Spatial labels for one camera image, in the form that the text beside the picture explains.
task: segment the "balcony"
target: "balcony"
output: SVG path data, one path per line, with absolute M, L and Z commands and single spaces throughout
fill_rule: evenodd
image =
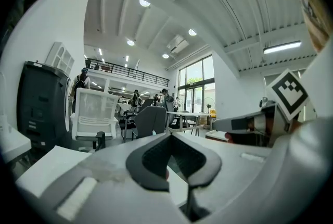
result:
M 135 70 L 132 68 L 125 68 L 120 65 L 108 63 L 108 62 L 102 62 L 95 59 L 86 59 L 85 61 L 87 68 L 94 69 L 98 71 L 108 72 L 111 74 L 121 75 L 124 77 L 128 77 L 130 79 L 136 79 L 141 80 L 149 83 L 158 84 L 161 86 L 168 87 L 169 86 L 169 80 L 155 76 L 149 73 L 145 73 L 139 70 Z

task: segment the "qr code-like tag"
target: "qr code-like tag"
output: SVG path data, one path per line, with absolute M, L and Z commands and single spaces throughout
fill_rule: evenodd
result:
M 275 79 L 267 91 L 273 95 L 273 100 L 279 104 L 288 120 L 293 119 L 309 101 L 299 79 L 289 69 Z

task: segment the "white fan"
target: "white fan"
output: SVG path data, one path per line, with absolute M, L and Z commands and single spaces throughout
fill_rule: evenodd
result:
M 209 98 L 209 97 L 205 98 L 203 100 L 203 104 L 206 105 L 206 108 L 208 109 L 208 113 L 210 113 L 210 110 L 215 110 L 215 101 L 212 98 Z

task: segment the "round ceiling light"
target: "round ceiling light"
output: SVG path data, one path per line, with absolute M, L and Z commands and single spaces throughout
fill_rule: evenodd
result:
M 150 6 L 150 3 L 145 1 L 145 0 L 139 0 L 140 4 L 143 6 L 143 7 L 147 7 L 147 6 Z
M 127 41 L 127 44 L 128 44 L 129 46 L 133 46 L 133 45 L 135 45 L 135 42 L 133 42 L 132 40 L 128 40 L 128 41 Z
M 190 30 L 188 31 L 188 34 L 191 35 L 191 36 L 195 36 L 195 35 L 197 35 L 197 33 L 196 33 L 193 29 L 190 29 Z

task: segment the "white mesh chair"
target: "white mesh chair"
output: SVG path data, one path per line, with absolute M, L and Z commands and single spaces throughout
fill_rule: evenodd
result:
M 97 141 L 99 131 L 106 140 L 116 138 L 115 118 L 118 97 L 116 95 L 78 88 L 72 138 L 78 141 Z

